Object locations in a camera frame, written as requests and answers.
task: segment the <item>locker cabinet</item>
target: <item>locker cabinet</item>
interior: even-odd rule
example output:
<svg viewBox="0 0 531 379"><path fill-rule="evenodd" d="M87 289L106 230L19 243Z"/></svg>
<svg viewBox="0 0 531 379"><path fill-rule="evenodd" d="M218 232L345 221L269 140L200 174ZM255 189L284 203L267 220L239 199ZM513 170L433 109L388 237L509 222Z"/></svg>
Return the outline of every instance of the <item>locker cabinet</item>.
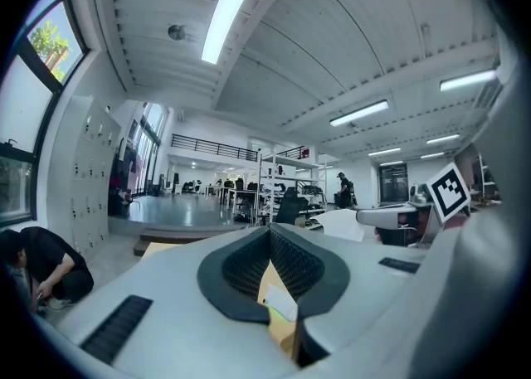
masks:
<svg viewBox="0 0 531 379"><path fill-rule="evenodd" d="M109 238L110 169L120 127L92 97L73 96L51 153L48 228L90 260Z"/></svg>

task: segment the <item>office chair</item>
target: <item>office chair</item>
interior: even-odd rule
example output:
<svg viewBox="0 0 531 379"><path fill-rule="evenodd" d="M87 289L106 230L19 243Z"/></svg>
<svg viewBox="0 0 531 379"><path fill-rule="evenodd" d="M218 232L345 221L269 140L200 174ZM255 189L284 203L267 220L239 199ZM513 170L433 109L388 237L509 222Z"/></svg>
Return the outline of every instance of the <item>office chair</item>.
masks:
<svg viewBox="0 0 531 379"><path fill-rule="evenodd" d="M294 225L305 202L305 197L283 197L275 222Z"/></svg>

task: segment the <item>desk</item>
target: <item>desk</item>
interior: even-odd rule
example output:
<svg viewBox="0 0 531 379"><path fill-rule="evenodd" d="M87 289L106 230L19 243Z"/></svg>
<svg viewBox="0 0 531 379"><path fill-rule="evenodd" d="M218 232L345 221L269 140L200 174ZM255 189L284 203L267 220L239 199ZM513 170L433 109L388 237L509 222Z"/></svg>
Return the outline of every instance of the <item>desk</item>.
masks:
<svg viewBox="0 0 531 379"><path fill-rule="evenodd" d="M236 199L238 198L238 193L252 193L253 195L255 195L255 199L256 199L257 191L256 190L236 190L234 188L230 188L228 198L227 198L227 210L229 209L229 202L231 201L231 193L234 193L234 204L232 205L232 215L234 216L234 213L236 211Z"/></svg>
<svg viewBox="0 0 531 379"><path fill-rule="evenodd" d="M208 189L214 189L214 190L217 190L218 192L218 196L219 196L219 191L223 190L223 189L230 189L231 187L223 187L223 186L205 186L205 199L207 199L210 195L208 195Z"/></svg>

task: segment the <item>man standing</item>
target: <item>man standing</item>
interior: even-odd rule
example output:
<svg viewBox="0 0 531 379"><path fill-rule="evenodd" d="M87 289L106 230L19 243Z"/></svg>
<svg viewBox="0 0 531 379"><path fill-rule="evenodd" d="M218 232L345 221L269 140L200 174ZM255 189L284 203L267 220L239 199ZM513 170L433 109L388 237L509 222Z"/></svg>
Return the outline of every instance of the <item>man standing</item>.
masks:
<svg viewBox="0 0 531 379"><path fill-rule="evenodd" d="M350 188L350 182L342 172L338 174L338 177L341 180L341 190L339 191L339 208L344 209L352 205L352 189Z"/></svg>
<svg viewBox="0 0 531 379"><path fill-rule="evenodd" d="M94 286L85 259L42 227L0 233L0 260L13 269L27 269L32 311L37 311L38 299L48 299L51 309L62 309L79 301Z"/></svg>

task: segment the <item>fluorescent light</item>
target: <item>fluorescent light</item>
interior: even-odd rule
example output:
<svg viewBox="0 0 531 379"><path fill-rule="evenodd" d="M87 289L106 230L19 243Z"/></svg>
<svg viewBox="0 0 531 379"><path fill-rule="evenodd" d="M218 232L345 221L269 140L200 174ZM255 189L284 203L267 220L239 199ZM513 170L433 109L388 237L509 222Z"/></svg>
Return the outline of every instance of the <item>fluorescent light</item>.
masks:
<svg viewBox="0 0 531 379"><path fill-rule="evenodd" d="M337 127L338 125L350 123L355 119L360 119L362 117L366 117L367 115L376 114L377 112L388 108L389 103L386 100L381 100L380 102L371 104L369 106L366 106L365 108L354 110L350 114L341 115L338 118L331 119L330 125L332 125L333 127Z"/></svg>
<svg viewBox="0 0 531 379"><path fill-rule="evenodd" d="M398 163L403 163L403 161L393 161L392 163L381 163L380 167L385 167L386 165L397 165Z"/></svg>
<svg viewBox="0 0 531 379"><path fill-rule="evenodd" d="M223 43L231 29L232 22L240 10L244 0L219 0L208 28L202 56L206 62L216 64L222 51Z"/></svg>
<svg viewBox="0 0 531 379"><path fill-rule="evenodd" d="M444 152L432 153L431 155L424 155L424 156L422 156L421 159L440 157L440 156L442 156L442 155L444 155L444 154L445 154Z"/></svg>
<svg viewBox="0 0 531 379"><path fill-rule="evenodd" d="M470 85L475 83L482 83L496 78L495 70L484 70L476 74L466 75L460 78L453 78L451 80L441 81L441 91L453 90L463 85Z"/></svg>
<svg viewBox="0 0 531 379"><path fill-rule="evenodd" d="M376 157L378 155L383 155L385 153L393 153L393 152L400 152L400 148L388 149L388 150L383 150L383 151L380 151L380 152L373 152L373 153L370 153L368 156L369 157Z"/></svg>
<svg viewBox="0 0 531 379"><path fill-rule="evenodd" d="M439 142L447 142L448 140L455 140L456 138L459 138L459 134L452 134L451 136L434 138L433 140L428 140L426 143L434 144Z"/></svg>

